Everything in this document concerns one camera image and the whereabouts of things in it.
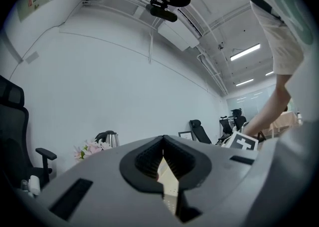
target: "ceiling pipe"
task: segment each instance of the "ceiling pipe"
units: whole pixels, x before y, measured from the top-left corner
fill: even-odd
[[[211,34],[213,35],[213,37],[214,37],[216,43],[218,44],[218,40],[217,40],[215,34],[213,33],[212,29],[210,28],[210,26],[209,26],[208,23],[206,22],[206,20],[205,20],[205,19],[202,17],[202,15],[197,11],[197,9],[194,8],[194,6],[193,6],[192,4],[189,4],[189,6],[197,13],[197,15],[199,16],[199,18],[203,20],[203,22],[205,23],[205,25],[208,27],[209,31],[210,31]],[[224,59],[226,60],[226,56],[225,56],[225,54],[223,53],[223,51],[221,51],[221,53],[222,53],[222,55],[224,56]],[[211,64],[212,68],[214,69],[215,73],[218,73],[218,71],[216,70],[215,66],[212,65],[212,63],[210,63],[210,64]],[[228,90],[227,90],[227,88],[226,88],[226,86],[225,86],[225,84],[224,84],[222,78],[221,78],[220,76],[218,76],[218,78],[219,78],[220,82],[222,83],[223,87],[225,88],[225,91],[227,92],[226,94],[228,94]]]
[[[152,26],[153,26],[153,27],[155,27],[154,24],[155,24],[155,22],[157,22],[157,20],[158,20],[158,17],[155,17],[155,19],[154,19],[154,21],[153,21],[153,23],[152,23]]]
[[[162,21],[162,18],[159,18],[158,21],[156,22],[156,24],[154,24],[154,27],[156,28],[156,26],[158,25],[158,23]]]
[[[217,74],[213,74],[213,72],[207,67],[208,65],[205,65],[203,60],[200,58],[200,56],[204,56],[205,58],[205,61],[206,61],[206,57],[204,54],[200,53],[199,55],[197,55],[196,59],[204,66],[204,68],[209,72],[209,74],[211,75],[211,77],[214,79],[215,83],[218,85],[218,87],[221,89],[221,91],[224,93],[224,94],[227,94],[223,88],[223,86],[220,84],[220,82],[216,79],[216,75]]]
[[[151,62],[152,62],[153,40],[154,40],[153,31],[150,32],[150,36],[151,36],[151,42],[150,42],[149,64],[151,64]]]
[[[208,54],[201,49],[200,46],[196,47],[199,52],[205,57],[205,61],[208,63],[208,65],[213,69],[213,71],[215,72],[215,76],[213,76],[213,78],[217,77],[217,80],[220,82],[221,87],[223,88],[223,91],[225,92],[225,94],[228,94],[228,90],[224,84],[224,81],[222,80],[222,78],[220,77],[220,73],[218,72],[218,70],[215,68],[215,66],[211,63],[211,61],[209,60],[209,56]]]
[[[215,29],[217,29],[219,26],[223,25],[224,23],[230,21],[231,19],[233,19],[233,18],[235,18],[235,17],[241,15],[242,13],[244,13],[244,12],[246,12],[246,11],[248,11],[248,10],[251,10],[251,5],[250,5],[250,3],[245,4],[245,5],[243,5],[243,6],[239,7],[239,8],[237,8],[237,9],[235,9],[235,10],[233,10],[233,11],[231,11],[231,12],[225,14],[225,15],[223,15],[221,18],[219,18],[219,19],[215,20],[214,22],[212,22],[212,23],[210,24],[210,28],[211,28],[212,30],[215,30]],[[204,32],[204,34],[203,34],[203,37],[206,36],[206,35],[209,34],[209,33],[210,33],[209,29],[206,30],[206,31]]]

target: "security camera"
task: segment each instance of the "security camera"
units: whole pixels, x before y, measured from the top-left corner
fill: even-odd
[[[177,15],[168,10],[166,3],[158,2],[157,0],[151,0],[150,4],[146,5],[146,10],[152,15],[170,22],[177,21]]]

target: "chair armrest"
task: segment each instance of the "chair armrest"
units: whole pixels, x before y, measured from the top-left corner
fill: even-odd
[[[36,148],[35,151],[39,154],[41,154],[43,157],[48,158],[49,160],[53,161],[56,159],[56,154],[52,153],[49,150],[46,150],[44,148]]]

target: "black slot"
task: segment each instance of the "black slot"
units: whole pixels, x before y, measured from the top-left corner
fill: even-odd
[[[67,221],[80,204],[92,184],[92,181],[79,179],[51,207],[50,211]]]
[[[244,164],[248,164],[248,165],[253,165],[254,161],[253,159],[248,159],[242,156],[238,156],[238,155],[234,155],[230,158],[230,160],[232,161],[237,161],[237,162],[241,162]]]

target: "cable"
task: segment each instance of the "cable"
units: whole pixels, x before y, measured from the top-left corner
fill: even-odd
[[[150,31],[151,42],[150,42],[150,56],[149,56],[149,64],[152,62],[152,52],[153,52],[153,31]]]
[[[73,13],[73,11],[78,7],[78,5],[79,5],[80,3],[82,3],[82,0],[73,8],[73,10],[70,12],[70,14],[68,15],[68,17],[66,18],[66,20],[65,20],[63,23],[61,23],[61,24],[59,24],[59,25],[52,26],[51,28],[46,29],[46,30],[34,41],[34,43],[30,46],[30,48],[25,52],[25,54],[22,56],[22,60],[24,59],[24,57],[26,56],[26,54],[29,52],[29,50],[32,48],[32,46],[34,46],[34,44],[39,40],[39,38],[40,38],[44,33],[46,33],[46,32],[47,32],[48,30],[50,30],[50,29],[53,29],[53,28],[55,28],[55,27],[59,27],[59,26],[65,24],[65,22],[69,19],[70,15],[71,15],[71,14]],[[10,78],[9,78],[9,81],[10,81],[11,77],[13,76],[15,70],[17,69],[17,67],[19,66],[20,63],[22,63],[22,62],[19,62],[19,63],[17,64],[17,66],[14,68],[14,70],[13,70],[13,72],[12,72]]]

